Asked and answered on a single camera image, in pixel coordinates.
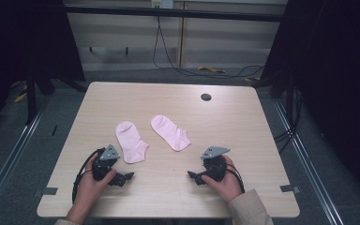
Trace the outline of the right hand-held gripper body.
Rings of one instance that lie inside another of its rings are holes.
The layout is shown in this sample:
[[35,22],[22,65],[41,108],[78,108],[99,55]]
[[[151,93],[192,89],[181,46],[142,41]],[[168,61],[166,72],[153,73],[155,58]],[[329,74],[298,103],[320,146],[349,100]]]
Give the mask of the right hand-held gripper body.
[[227,169],[226,159],[223,157],[225,153],[230,152],[230,148],[209,146],[201,155],[204,174],[219,182],[224,178]]

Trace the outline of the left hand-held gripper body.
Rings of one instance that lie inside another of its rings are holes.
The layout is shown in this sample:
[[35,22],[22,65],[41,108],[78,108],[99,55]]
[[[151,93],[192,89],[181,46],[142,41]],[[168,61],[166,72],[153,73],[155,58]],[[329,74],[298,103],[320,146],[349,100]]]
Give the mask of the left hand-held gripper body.
[[94,179],[102,180],[112,169],[113,164],[120,158],[120,154],[109,144],[107,147],[97,150],[97,157],[92,163]]

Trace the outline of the pink sock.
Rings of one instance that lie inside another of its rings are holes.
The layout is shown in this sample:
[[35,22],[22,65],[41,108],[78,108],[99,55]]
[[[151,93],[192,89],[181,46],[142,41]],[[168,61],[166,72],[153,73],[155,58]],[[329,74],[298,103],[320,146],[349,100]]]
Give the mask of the pink sock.
[[142,140],[136,126],[129,122],[121,122],[115,130],[124,155],[124,161],[128,164],[145,161],[145,154],[149,145]]
[[188,132],[181,129],[171,119],[164,115],[156,115],[150,121],[150,125],[174,151],[182,151],[191,145],[191,141],[188,138]]

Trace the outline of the person's right hand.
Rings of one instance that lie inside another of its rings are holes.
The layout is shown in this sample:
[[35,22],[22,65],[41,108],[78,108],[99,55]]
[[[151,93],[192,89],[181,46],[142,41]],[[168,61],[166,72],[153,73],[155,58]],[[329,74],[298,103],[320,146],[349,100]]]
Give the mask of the person's right hand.
[[236,169],[233,161],[228,156],[223,156],[227,163],[227,171],[220,182],[215,181],[207,175],[202,176],[202,180],[221,197],[225,203],[240,196],[243,191],[237,178]]

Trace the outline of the person's left hand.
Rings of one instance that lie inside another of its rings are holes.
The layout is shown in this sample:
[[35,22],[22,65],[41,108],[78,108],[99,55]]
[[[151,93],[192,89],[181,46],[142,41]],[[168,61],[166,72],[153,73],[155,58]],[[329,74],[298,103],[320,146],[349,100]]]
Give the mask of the person's left hand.
[[77,196],[67,213],[66,220],[83,225],[94,204],[115,175],[116,170],[111,170],[103,179],[97,181],[92,172],[84,172],[78,185]]

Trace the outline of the black metal stand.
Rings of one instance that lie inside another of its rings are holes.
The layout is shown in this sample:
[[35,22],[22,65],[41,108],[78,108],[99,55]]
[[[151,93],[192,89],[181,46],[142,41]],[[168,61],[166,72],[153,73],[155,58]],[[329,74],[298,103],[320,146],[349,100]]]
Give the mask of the black metal stand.
[[30,67],[26,73],[26,95],[28,115],[26,124],[30,125],[37,115],[36,87],[43,95],[52,95],[55,91],[49,70],[45,67]]

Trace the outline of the yellow tool on floor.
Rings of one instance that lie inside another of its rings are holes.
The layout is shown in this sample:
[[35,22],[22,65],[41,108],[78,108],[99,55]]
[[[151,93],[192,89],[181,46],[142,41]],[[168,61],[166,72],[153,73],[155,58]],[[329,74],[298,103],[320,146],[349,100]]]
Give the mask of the yellow tool on floor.
[[199,66],[197,69],[198,70],[208,70],[208,71],[214,72],[214,73],[223,73],[223,74],[226,73],[224,70],[214,68],[214,67]]

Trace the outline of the yellow floor scrap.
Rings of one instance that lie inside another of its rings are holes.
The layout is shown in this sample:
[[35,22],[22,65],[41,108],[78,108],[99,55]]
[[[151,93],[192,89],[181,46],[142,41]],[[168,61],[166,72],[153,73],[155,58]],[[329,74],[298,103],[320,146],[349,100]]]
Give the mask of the yellow floor scrap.
[[21,102],[24,97],[26,96],[27,94],[27,85],[25,85],[21,91],[21,93],[14,99],[14,103],[18,103],[18,102]]

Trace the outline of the black curtain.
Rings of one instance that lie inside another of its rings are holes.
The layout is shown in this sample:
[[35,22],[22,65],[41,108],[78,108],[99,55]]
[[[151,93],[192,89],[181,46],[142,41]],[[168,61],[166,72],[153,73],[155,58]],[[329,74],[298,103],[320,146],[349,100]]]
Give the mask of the black curtain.
[[26,82],[32,67],[48,69],[51,81],[86,90],[63,0],[0,0],[0,111],[10,86]]
[[360,182],[360,0],[288,0],[262,79],[294,84]]

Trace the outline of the black horizontal bar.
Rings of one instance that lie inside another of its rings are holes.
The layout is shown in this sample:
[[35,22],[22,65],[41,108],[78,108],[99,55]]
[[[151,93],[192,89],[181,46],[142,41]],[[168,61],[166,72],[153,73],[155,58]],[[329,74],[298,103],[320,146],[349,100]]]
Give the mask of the black horizontal bar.
[[64,8],[70,13],[90,13],[107,15],[130,15],[130,16],[156,16],[192,19],[214,19],[214,20],[233,20],[233,21],[253,21],[280,23],[285,19],[284,16],[274,14],[250,14],[238,12],[218,12],[205,10],[188,9],[166,9],[166,8],[146,8],[146,7],[98,7],[78,4],[64,4]]

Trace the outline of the aluminium floor rail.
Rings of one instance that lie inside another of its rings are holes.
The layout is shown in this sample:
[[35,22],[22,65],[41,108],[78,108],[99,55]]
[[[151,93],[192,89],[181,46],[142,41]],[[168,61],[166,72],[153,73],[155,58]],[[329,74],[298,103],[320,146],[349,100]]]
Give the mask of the aluminium floor rail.
[[279,114],[282,125],[286,130],[286,135],[289,137],[292,142],[292,146],[299,157],[301,164],[304,168],[304,171],[307,174],[308,180],[314,189],[314,192],[320,202],[322,210],[324,211],[329,223],[331,225],[344,225],[344,222],[340,216],[340,213],[333,202],[329,192],[323,184],[321,177],[318,175],[318,172],[311,160],[311,157],[308,154],[306,147],[304,146],[299,135],[291,130],[291,124],[286,118],[285,107],[280,101],[275,101],[275,106]]
[[25,125],[18,141],[13,146],[13,148],[7,153],[7,158],[5,160],[5,163],[0,169],[0,196],[2,195],[2,192],[8,183],[9,177],[12,175],[16,165],[18,164],[18,161],[20,160],[23,151],[27,147],[36,128],[38,127],[39,121],[41,119],[41,115],[44,113],[50,100],[51,100],[50,96],[44,97],[42,99],[40,103],[40,107],[37,109],[37,112],[34,115],[33,119]]

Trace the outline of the white wall socket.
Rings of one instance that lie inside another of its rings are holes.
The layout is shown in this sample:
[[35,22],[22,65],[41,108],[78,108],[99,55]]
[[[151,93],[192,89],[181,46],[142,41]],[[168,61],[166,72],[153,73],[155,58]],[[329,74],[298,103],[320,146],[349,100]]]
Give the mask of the white wall socket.
[[151,0],[152,8],[173,9],[173,0]]

